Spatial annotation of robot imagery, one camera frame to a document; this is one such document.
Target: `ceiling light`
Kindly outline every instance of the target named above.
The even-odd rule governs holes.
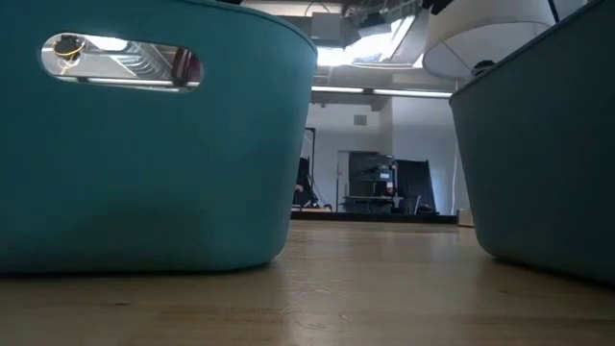
[[[348,59],[354,61],[355,59],[369,58],[377,56],[381,53],[382,49],[391,41],[392,34],[377,34],[369,37],[364,37],[352,45],[346,47],[345,54]]]
[[[395,89],[374,89],[375,95],[382,96],[404,96],[404,97],[425,97],[448,99],[453,95],[451,92],[441,91],[422,91],[422,90],[395,90]]]
[[[344,49],[331,47],[317,47],[318,65],[320,66],[339,66],[344,64]]]
[[[414,64],[412,65],[412,67],[415,68],[423,68],[423,58],[425,57],[425,54],[421,54],[421,56],[419,57],[419,59],[416,60],[416,62],[414,62]]]
[[[106,51],[121,51],[128,46],[128,41],[114,37],[98,37],[86,35],[88,41],[94,43],[95,46]]]
[[[409,15],[406,18],[398,19],[391,23],[391,30],[393,33],[393,38],[391,39],[388,46],[382,50],[380,61],[383,62],[387,59],[391,59],[395,51],[399,48],[400,44],[404,40],[407,35],[407,32],[410,30],[412,23],[416,17],[414,15]]]
[[[363,93],[361,87],[313,86],[311,90],[316,92]]]

